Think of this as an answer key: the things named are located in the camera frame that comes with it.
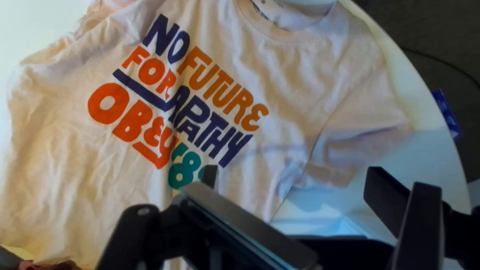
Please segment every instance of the white t-shirt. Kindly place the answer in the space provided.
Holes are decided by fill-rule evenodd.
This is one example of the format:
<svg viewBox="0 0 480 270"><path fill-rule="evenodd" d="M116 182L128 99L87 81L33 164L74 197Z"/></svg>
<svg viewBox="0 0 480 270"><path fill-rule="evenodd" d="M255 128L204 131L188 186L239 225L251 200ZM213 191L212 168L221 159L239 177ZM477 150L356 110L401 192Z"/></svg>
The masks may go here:
<svg viewBox="0 0 480 270"><path fill-rule="evenodd" d="M350 183L408 131L341 5L105 0L9 83L0 243L92 269L132 204L215 189L270 221L293 186Z"/></svg>

